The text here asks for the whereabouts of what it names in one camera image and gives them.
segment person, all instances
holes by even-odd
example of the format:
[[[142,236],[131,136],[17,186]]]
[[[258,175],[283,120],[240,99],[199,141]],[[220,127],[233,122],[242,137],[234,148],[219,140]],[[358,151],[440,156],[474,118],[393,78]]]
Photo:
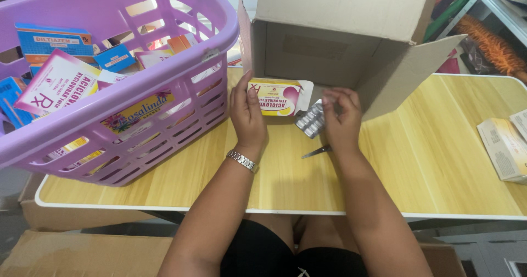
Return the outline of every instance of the person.
[[[238,136],[234,150],[257,164],[267,127],[256,92],[247,92],[252,75],[248,71],[232,89],[230,113]],[[330,98],[342,106],[340,115]],[[322,100],[346,216],[308,217],[295,251],[290,216],[244,216],[254,174],[226,157],[186,214],[158,276],[432,276],[412,231],[359,150],[358,94],[332,88]]]

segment scissors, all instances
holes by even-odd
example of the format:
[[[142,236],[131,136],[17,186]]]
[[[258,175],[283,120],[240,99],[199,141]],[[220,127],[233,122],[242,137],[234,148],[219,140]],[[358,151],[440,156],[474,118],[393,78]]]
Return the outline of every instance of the scissors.
[[[328,145],[324,145],[322,147],[320,147],[319,149],[317,150],[314,150],[308,154],[306,154],[305,156],[302,157],[302,159],[305,159],[305,158],[308,158],[308,157],[312,157],[314,155],[317,155],[321,152],[332,152],[333,151],[333,148],[331,148],[331,146],[328,144]]]

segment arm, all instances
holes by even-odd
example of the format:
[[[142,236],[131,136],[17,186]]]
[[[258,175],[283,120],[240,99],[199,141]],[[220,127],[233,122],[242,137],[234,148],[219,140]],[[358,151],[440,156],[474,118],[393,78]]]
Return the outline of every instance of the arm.
[[[326,135],[342,171],[346,216],[370,276],[429,276],[432,273],[410,227],[360,152],[358,94],[333,88],[324,92],[343,107],[336,116],[323,98]]]
[[[231,119],[238,136],[234,150],[258,162],[267,135],[254,89],[247,72],[232,89]],[[200,193],[165,256],[158,276],[219,276],[220,263],[247,208],[254,174],[231,158]]]

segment purple plastic basket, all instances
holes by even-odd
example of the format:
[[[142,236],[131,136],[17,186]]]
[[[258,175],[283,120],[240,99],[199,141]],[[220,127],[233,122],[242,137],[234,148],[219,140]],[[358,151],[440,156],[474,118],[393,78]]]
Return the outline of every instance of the purple plastic basket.
[[[136,73],[126,81],[116,83],[87,98],[51,113],[49,116],[0,137],[0,168],[14,165],[33,172],[49,173],[60,177],[108,186],[121,186],[134,179],[165,157],[176,152],[226,116],[227,106],[227,50],[239,35],[234,8],[227,0],[176,0],[192,8],[188,13],[171,6],[170,0],[155,0],[157,8],[135,16],[128,15],[126,7],[146,0],[7,0],[0,3],[0,52],[19,45],[14,23],[75,27],[88,30],[93,43],[101,50],[101,43],[126,31],[134,38],[124,42],[129,50],[141,47],[162,37],[176,37],[189,31],[179,26],[185,22],[195,27],[195,38],[200,42],[168,58],[155,67]],[[198,13],[212,24],[212,30],[198,20]],[[159,19],[164,26],[141,35],[138,27]],[[208,39],[203,41],[200,33]],[[191,77],[216,66],[218,70],[207,78],[192,83]],[[0,62],[0,79],[20,77],[29,71],[25,59],[9,64]],[[198,92],[220,81],[201,96]],[[110,115],[122,111],[140,100],[170,89],[174,105],[165,105],[153,116],[137,125],[151,122],[140,134],[114,144],[116,135],[100,124]],[[190,99],[191,103],[164,119],[160,116]],[[194,113],[175,125],[182,117]],[[148,143],[128,150],[159,135]],[[45,161],[50,152],[80,137],[88,143],[66,155]],[[72,170],[67,166],[104,149],[104,153]],[[96,167],[114,160],[94,174]]]

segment hand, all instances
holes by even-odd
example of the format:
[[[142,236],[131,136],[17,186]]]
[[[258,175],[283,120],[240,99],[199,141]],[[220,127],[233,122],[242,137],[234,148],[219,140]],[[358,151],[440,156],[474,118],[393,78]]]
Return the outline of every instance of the hand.
[[[359,95],[346,88],[332,88],[323,92],[322,106],[326,119],[326,136],[337,158],[348,157],[359,150],[359,131],[362,112]],[[337,116],[333,103],[326,97],[333,97],[342,106],[342,113]]]
[[[254,89],[247,92],[247,84],[253,78],[253,71],[247,71],[230,95],[230,114],[238,143],[234,150],[252,161],[260,158],[267,137],[267,125],[260,110],[258,96]]]

